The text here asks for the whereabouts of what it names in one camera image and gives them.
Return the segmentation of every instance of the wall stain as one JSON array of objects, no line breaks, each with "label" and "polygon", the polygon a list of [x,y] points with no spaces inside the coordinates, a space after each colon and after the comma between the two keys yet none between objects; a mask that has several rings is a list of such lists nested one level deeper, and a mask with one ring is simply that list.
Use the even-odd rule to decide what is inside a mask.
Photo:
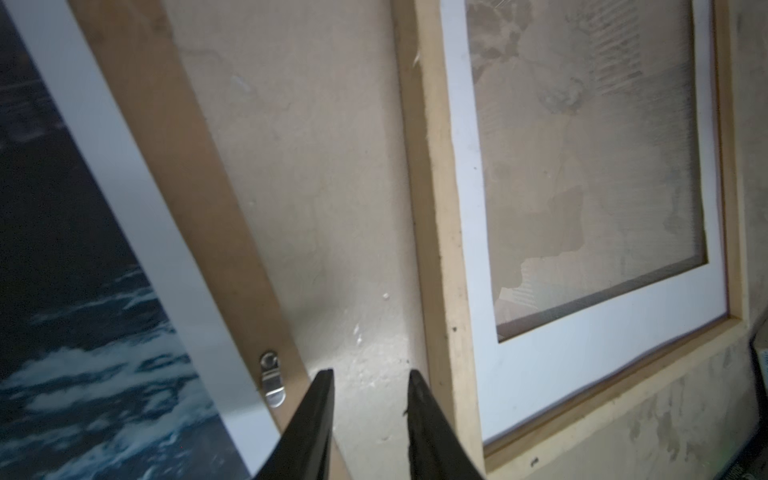
[{"label": "wall stain", "polygon": [[705,444],[699,442],[686,442],[685,461],[688,462],[691,456],[693,456],[697,462],[704,462],[710,457]]},{"label": "wall stain", "polygon": [[636,417],[632,420],[632,427],[629,430],[629,439],[632,443],[640,436],[640,420]]},{"label": "wall stain", "polygon": [[470,0],[467,29],[475,83],[492,62],[519,56],[520,35],[531,24],[532,12],[531,0],[501,0],[493,4]]},{"label": "wall stain", "polygon": [[670,168],[667,177],[664,179],[664,183],[667,185],[674,185],[671,194],[672,210],[667,218],[664,220],[664,229],[668,233],[677,235],[683,229],[683,218],[680,216],[680,195],[683,193],[683,185],[681,183],[682,174],[679,170]]},{"label": "wall stain", "polygon": [[683,406],[685,405],[685,377],[680,377],[678,382],[680,383],[680,402],[677,405],[677,414],[682,417]]},{"label": "wall stain", "polygon": [[657,399],[658,399],[658,394],[654,395],[650,400],[648,400],[648,412],[646,414],[646,417],[648,420],[652,419],[656,415]]},{"label": "wall stain", "polygon": [[537,92],[538,101],[551,114],[578,113],[579,108],[588,99],[587,87],[579,78],[571,77],[562,84],[542,88]]},{"label": "wall stain", "polygon": [[88,40],[90,46],[99,46],[104,43],[104,40],[106,39],[104,33],[102,33],[98,27],[91,25],[88,22],[80,21],[80,29],[83,31],[83,35],[85,36],[85,39]]},{"label": "wall stain", "polygon": [[724,369],[726,369],[726,368],[728,368],[728,366],[730,366],[731,360],[732,360],[732,358],[731,358],[730,348],[728,348],[728,349],[726,349],[725,356],[723,357],[723,368]]},{"label": "wall stain", "polygon": [[152,31],[158,36],[162,38],[168,38],[170,40],[174,39],[174,31],[170,27],[170,22],[168,21],[168,17],[165,15],[162,15],[156,19],[154,19],[151,22]]},{"label": "wall stain", "polygon": [[488,236],[504,239],[489,245],[494,300],[502,287],[522,284],[522,264],[528,258],[556,257],[584,246],[581,186],[561,192],[547,202],[547,210],[521,214],[514,208],[488,211]]},{"label": "wall stain", "polygon": [[660,418],[657,418],[657,421],[656,435],[659,438],[659,448],[666,448],[667,452],[670,453],[670,462],[674,462],[677,459],[677,454],[680,453],[680,436],[672,425],[672,413],[664,413]]}]

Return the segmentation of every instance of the framed ocean photo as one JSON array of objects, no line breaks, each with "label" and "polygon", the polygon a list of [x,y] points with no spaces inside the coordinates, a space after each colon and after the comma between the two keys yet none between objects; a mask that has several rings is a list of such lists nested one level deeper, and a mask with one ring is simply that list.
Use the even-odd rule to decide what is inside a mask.
[{"label": "framed ocean photo", "polygon": [[251,478],[270,414],[67,5],[33,9],[0,6],[0,478]]}]

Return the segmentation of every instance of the wooden frame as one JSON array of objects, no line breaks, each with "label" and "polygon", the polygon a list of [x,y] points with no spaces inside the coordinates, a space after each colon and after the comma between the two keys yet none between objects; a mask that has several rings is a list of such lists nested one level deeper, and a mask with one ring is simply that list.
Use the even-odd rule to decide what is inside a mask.
[{"label": "wooden frame", "polygon": [[489,478],[524,478],[750,331],[727,0],[715,0],[713,13],[730,317],[659,349],[492,442],[482,454],[441,5],[393,0],[392,6],[432,388],[467,453]]},{"label": "wooden frame", "polygon": [[[163,5],[69,5],[257,385],[260,355],[269,349],[280,355],[286,400],[270,413],[282,432],[310,379],[187,80]],[[348,479],[335,442],[331,458],[331,478]]]}]

